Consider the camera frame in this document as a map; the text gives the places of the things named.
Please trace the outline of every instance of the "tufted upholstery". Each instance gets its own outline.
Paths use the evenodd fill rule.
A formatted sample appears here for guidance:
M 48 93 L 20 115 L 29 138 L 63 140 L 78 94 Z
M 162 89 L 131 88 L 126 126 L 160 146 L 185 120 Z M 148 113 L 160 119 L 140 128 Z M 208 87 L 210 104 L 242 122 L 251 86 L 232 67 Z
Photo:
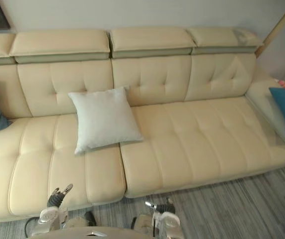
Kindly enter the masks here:
M 134 107 L 133 113 L 144 141 L 121 143 L 127 197 L 285 165 L 285 143 L 245 97 Z
M 190 56 L 113 59 L 114 87 L 130 86 L 131 106 L 183 101 L 190 77 Z
M 16 65 L 0 66 L 0 110 L 10 119 L 31 116 Z
M 71 182 L 62 206 L 69 209 L 123 197 L 125 179 L 118 145 L 75 156 L 75 115 L 15 119 L 0 131 L 0 220 L 37 215 L 51 192 Z
M 191 56 L 186 101 L 242 96 L 254 72 L 254 54 L 207 54 Z
M 114 86 L 130 86 L 131 106 L 242 96 L 254 54 L 112 59 Z
M 34 117 L 75 113 L 69 92 L 113 88 L 110 60 L 22 64 L 17 68 Z

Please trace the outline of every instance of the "white pillow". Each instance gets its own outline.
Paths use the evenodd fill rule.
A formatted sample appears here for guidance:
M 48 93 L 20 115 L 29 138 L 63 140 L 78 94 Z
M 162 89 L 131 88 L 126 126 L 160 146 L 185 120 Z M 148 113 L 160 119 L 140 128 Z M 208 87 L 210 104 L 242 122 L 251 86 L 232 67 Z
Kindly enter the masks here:
M 124 87 L 94 93 L 68 93 L 78 117 L 75 154 L 124 141 L 143 140 Z

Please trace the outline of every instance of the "floor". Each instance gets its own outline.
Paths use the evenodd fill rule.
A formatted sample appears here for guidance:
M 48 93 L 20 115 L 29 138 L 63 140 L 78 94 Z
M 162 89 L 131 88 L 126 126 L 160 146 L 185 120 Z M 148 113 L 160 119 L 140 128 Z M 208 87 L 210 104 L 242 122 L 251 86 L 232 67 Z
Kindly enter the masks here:
M 285 168 L 196 189 L 124 198 L 92 210 L 99 226 L 129 228 L 133 217 L 150 213 L 145 200 L 164 203 L 166 197 L 175 203 L 186 239 L 285 239 Z M 0 224 L 0 239 L 25 238 L 25 222 Z

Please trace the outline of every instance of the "cream leather sofa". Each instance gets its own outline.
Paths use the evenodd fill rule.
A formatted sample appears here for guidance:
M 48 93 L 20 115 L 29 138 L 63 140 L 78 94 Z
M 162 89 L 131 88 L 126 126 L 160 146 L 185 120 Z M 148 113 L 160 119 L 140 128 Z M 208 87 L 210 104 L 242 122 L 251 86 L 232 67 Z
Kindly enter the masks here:
M 38 215 L 69 183 L 73 210 L 285 166 L 259 44 L 233 28 L 120 28 L 110 47 L 102 30 L 0 34 L 0 109 L 13 122 L 0 131 L 0 222 Z M 144 140 L 75 156 L 67 93 L 120 86 Z

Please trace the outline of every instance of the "seat cushion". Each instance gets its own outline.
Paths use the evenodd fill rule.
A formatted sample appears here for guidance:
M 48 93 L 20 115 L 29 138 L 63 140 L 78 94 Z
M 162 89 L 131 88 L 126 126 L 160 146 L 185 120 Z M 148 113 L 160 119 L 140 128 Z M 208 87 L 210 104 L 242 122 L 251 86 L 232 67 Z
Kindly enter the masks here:
M 37 216 L 52 191 L 74 187 L 69 210 L 120 200 L 125 180 L 117 144 L 75 156 L 76 115 L 21 118 L 0 131 L 0 222 Z
M 285 165 L 285 143 L 244 97 L 132 109 L 144 141 L 121 143 L 129 198 Z

